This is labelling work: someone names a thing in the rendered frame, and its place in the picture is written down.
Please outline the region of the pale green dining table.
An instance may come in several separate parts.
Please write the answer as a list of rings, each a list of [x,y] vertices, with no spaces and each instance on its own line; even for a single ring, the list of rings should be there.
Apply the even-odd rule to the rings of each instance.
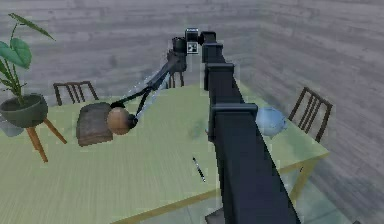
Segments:
[[[76,139],[77,104],[50,108],[52,134],[0,131],[0,224],[205,224],[221,206],[216,156],[198,85],[160,93],[135,129],[101,144]],[[192,160],[195,157],[203,182]]]

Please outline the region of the black pen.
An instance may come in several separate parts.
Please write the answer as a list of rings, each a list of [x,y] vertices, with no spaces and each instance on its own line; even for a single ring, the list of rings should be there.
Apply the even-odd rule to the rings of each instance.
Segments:
[[[202,181],[203,181],[203,182],[206,182],[206,178],[205,178],[205,176],[204,176],[204,174],[203,174],[203,172],[202,172],[202,170],[201,170],[201,168],[200,168],[200,166],[199,166],[199,164],[198,164],[196,158],[193,157],[192,160],[193,160],[193,162],[194,162],[194,164],[195,164],[195,166],[196,166],[196,169],[197,169],[197,171],[198,171],[198,173],[199,173],[199,175],[200,175]]]

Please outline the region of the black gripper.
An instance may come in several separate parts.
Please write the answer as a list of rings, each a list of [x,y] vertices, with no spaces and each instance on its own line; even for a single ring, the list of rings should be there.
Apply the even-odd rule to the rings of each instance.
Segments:
[[[184,37],[174,37],[172,39],[172,49],[167,53],[167,60],[171,61],[170,72],[184,72],[187,68],[186,63],[187,48]],[[128,127],[133,129],[146,109],[152,105],[159,93],[167,86],[170,77],[168,69],[159,70],[156,74],[148,76],[128,91],[128,95],[111,104],[112,108],[122,107],[130,100],[143,96],[136,114],[128,116]]]

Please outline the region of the dark wooden chair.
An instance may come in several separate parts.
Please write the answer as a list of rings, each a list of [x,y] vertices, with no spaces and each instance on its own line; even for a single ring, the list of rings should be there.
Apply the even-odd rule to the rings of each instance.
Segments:
[[[180,87],[185,85],[184,74],[182,72],[172,73],[166,83],[166,88],[176,88],[177,84],[179,84]]]
[[[297,101],[296,101],[296,103],[295,103],[295,106],[293,107],[290,115],[288,116],[288,119],[290,121],[292,121],[294,119],[294,116],[296,115],[296,113],[297,113],[301,103],[303,102],[306,94],[309,94],[310,97],[309,97],[308,103],[305,107],[304,113],[303,113],[303,115],[299,121],[298,127],[301,130],[303,130],[306,134],[308,134],[311,127],[312,127],[312,124],[315,120],[315,117],[317,116],[317,114],[319,112],[320,107],[322,105],[324,105],[325,106],[325,114],[322,118],[320,128],[319,128],[319,130],[315,136],[315,141],[320,142],[322,137],[323,137],[323,134],[325,132],[325,129],[327,127],[333,105],[329,101],[327,101],[326,99],[321,97],[318,93],[311,90],[309,87],[304,86],[298,99],[297,99]]]
[[[98,95],[90,81],[54,83],[53,88],[54,88],[57,104],[59,106],[63,105],[61,95],[60,95],[60,90],[59,90],[60,87],[66,88],[73,104],[85,102],[85,96],[82,90],[83,85],[87,85],[94,99],[98,100]]]

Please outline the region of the green house plant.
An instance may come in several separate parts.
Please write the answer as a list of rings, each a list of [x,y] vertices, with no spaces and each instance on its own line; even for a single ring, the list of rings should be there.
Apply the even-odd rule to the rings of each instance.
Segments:
[[[15,25],[12,28],[9,43],[0,41],[0,74],[3,75],[3,78],[0,77],[0,83],[5,86],[5,91],[10,91],[17,102],[23,106],[25,100],[22,88],[25,84],[20,83],[16,67],[28,70],[32,62],[32,52],[24,40],[15,36],[16,29],[19,26],[26,26],[53,41],[55,38],[42,27],[16,13],[9,13],[8,16],[15,21]]]

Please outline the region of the dark green plant pot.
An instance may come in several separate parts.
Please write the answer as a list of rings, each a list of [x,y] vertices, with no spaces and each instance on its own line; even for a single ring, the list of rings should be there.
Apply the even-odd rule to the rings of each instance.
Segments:
[[[0,104],[0,114],[11,124],[20,128],[30,128],[41,124],[48,114],[48,105],[43,95],[37,93],[23,96],[20,105],[16,97]]]

